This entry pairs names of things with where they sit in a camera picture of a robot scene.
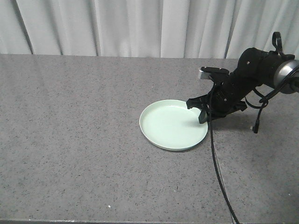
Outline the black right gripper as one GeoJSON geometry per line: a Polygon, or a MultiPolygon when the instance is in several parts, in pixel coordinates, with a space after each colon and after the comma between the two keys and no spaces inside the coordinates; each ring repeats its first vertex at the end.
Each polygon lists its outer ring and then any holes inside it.
{"type": "Polygon", "coordinates": [[[209,94],[186,101],[187,109],[201,109],[200,124],[208,122],[209,117],[225,117],[247,108],[242,99],[255,88],[255,77],[252,74],[238,71],[230,74],[212,72],[209,78],[214,83],[209,94]]]}

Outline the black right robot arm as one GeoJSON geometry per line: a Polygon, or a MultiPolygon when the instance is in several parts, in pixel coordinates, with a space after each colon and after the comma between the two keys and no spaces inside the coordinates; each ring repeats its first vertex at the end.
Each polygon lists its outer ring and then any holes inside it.
{"type": "Polygon", "coordinates": [[[263,106],[279,92],[298,92],[298,60],[295,59],[295,55],[283,52],[280,32],[273,33],[272,45],[275,50],[269,52],[256,48],[246,49],[232,72],[224,68],[201,67],[199,77],[212,80],[214,85],[208,94],[190,98],[186,102],[188,109],[201,110],[201,124],[226,117],[236,111],[244,111],[249,106],[245,97],[263,84],[273,89],[261,97],[260,102],[263,106]]]}

